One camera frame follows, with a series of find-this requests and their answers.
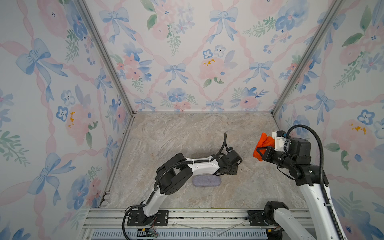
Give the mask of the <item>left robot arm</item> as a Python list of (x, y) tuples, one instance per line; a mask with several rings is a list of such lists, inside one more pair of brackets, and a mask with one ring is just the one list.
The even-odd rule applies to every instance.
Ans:
[(200, 159), (176, 154), (157, 169), (154, 189), (144, 201), (142, 212), (146, 218), (156, 215), (168, 195), (176, 193), (193, 176), (202, 175), (237, 175), (238, 166), (243, 162), (233, 149), (226, 154)]

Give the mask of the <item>orange microfiber cloth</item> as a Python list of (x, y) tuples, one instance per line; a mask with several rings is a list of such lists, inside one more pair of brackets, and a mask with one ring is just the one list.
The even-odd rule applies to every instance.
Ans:
[(275, 140), (266, 133), (262, 133), (254, 150), (253, 157), (262, 162), (262, 156), (265, 154), (267, 147), (275, 148)]

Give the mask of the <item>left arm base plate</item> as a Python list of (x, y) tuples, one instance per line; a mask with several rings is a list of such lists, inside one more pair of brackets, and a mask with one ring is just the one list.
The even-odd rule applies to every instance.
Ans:
[(169, 220), (169, 211), (159, 210), (155, 215), (147, 217), (142, 209), (132, 210), (127, 217), (126, 225), (129, 227), (166, 227)]

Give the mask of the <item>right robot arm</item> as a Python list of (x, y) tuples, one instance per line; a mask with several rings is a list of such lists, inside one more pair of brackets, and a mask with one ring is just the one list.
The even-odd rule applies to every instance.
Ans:
[(254, 151), (254, 157), (276, 165), (279, 171), (287, 169), (307, 203), (316, 236), (313, 237), (282, 202), (268, 202), (265, 221), (281, 227), (292, 240), (345, 240), (340, 220), (330, 198), (329, 182), (320, 166), (311, 163), (311, 143), (305, 139), (270, 137), (263, 133)]

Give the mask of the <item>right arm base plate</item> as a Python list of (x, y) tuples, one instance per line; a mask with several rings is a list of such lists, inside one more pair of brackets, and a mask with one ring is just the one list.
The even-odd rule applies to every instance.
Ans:
[(248, 220), (252, 227), (272, 227), (279, 224), (274, 219), (274, 210), (249, 210), (245, 220)]

